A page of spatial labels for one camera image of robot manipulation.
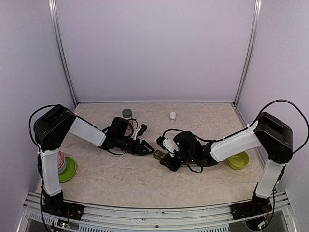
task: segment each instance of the beige marble table surface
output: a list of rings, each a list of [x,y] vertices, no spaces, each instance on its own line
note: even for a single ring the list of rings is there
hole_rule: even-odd
[[[93,103],[79,104],[75,112],[100,129],[109,126],[122,110],[130,108],[141,125],[148,126],[145,139],[154,149],[156,139],[167,128],[190,130],[204,139],[217,139],[241,129],[230,104],[223,103]],[[169,121],[175,111],[175,123]],[[168,132],[172,139],[176,132]],[[251,198],[261,175],[256,154],[248,151],[247,168],[232,170],[227,161],[196,174],[182,166],[172,172],[152,155],[115,156],[73,135],[67,135],[60,149],[74,158],[75,177],[61,184],[64,197],[101,205],[171,208],[230,203]]]

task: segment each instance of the bottle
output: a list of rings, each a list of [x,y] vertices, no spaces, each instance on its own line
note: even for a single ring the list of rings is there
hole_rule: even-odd
[[[175,112],[171,112],[170,115],[169,115],[169,118],[170,118],[170,122],[174,123],[175,120],[176,120],[176,113]]]

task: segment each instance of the vertical metal post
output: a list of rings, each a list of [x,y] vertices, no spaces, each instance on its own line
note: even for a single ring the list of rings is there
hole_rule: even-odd
[[[254,41],[256,38],[257,34],[257,28],[258,28],[258,22],[260,18],[260,13],[261,13],[261,6],[262,6],[262,0],[255,0],[255,8],[254,8],[254,14],[253,14],[253,21],[252,21],[252,26],[251,26],[251,32],[250,32],[250,37],[249,37],[249,45],[247,49],[247,54],[246,54],[246,59],[244,66],[242,68],[242,73],[241,73],[241,78],[240,82],[238,85],[238,89],[236,92],[236,96],[234,98],[234,105],[237,107],[239,104],[239,100],[241,98],[243,88],[245,86],[245,82],[247,79],[247,74],[253,54],[253,48],[254,48]]]
[[[61,40],[60,26],[59,26],[59,21],[58,21],[58,16],[57,16],[56,0],[48,0],[48,3],[49,3],[50,15],[52,18],[54,33],[56,37],[58,52],[59,52],[59,56],[60,56],[60,60],[62,64],[62,69],[63,69],[65,80],[66,80],[66,83],[69,89],[71,100],[73,102],[74,107],[76,107],[79,102],[76,97],[76,92],[73,86],[72,79],[70,77],[70,72],[68,69],[68,64],[67,64],[67,60],[66,60],[66,56],[64,53],[62,40]]]

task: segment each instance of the bowl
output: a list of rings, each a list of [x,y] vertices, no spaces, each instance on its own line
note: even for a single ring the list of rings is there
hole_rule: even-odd
[[[238,153],[228,158],[228,165],[235,170],[240,170],[248,166],[250,158],[246,152]]]

